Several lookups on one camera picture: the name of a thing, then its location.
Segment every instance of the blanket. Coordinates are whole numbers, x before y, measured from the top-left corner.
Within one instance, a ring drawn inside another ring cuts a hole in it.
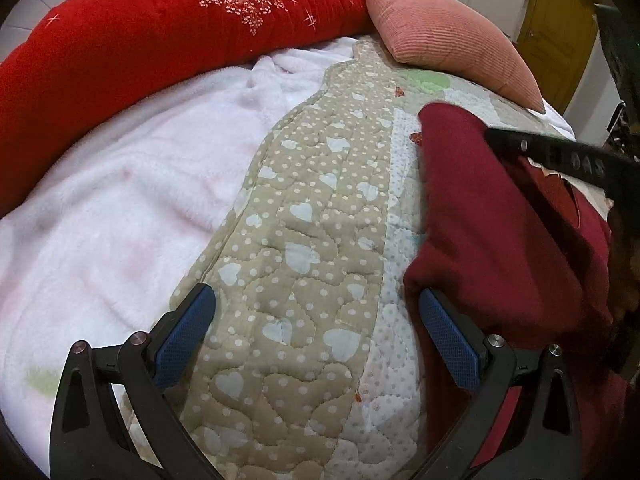
[[[69,347],[121,344],[152,326],[265,134],[353,42],[273,52],[139,102],[68,150],[0,221],[0,409],[44,472]]]
[[[489,124],[560,135],[478,85],[398,65],[365,38],[258,147],[175,289],[171,308],[197,282],[216,291],[216,318],[172,395],[228,480],[388,479],[425,457],[428,384],[399,285],[423,238],[416,115],[443,100]]]

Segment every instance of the pink corduroy pillow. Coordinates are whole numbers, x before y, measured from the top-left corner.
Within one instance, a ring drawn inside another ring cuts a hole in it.
[[[544,113],[542,95],[511,41],[457,0],[366,0],[396,61],[469,79]]]

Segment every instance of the dark red towel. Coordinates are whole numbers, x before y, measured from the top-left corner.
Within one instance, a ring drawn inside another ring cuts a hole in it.
[[[598,364],[612,325],[607,224],[580,192],[543,182],[542,172],[524,159],[503,165],[484,142],[486,125],[475,115],[436,103],[423,108],[420,120],[428,236],[404,275],[407,305],[416,316],[420,292],[438,288],[485,333],[501,334],[512,346],[560,344],[578,400],[588,469],[615,433],[626,393],[626,383]],[[416,326],[431,450],[468,397]],[[497,450],[518,394],[512,388],[476,462]]]

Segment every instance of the quilted stitching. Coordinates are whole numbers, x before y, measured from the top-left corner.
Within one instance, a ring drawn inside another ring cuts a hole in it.
[[[447,100],[489,124],[551,127],[418,72],[371,39],[331,67],[260,146],[172,297],[175,308],[198,281],[218,295],[180,420],[227,479],[386,479],[420,449],[423,374],[398,289],[422,240],[415,115]]]

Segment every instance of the red floral cushion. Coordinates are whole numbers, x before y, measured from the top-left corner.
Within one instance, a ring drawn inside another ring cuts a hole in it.
[[[364,0],[63,2],[0,64],[0,217],[73,142],[143,97],[371,27]]]

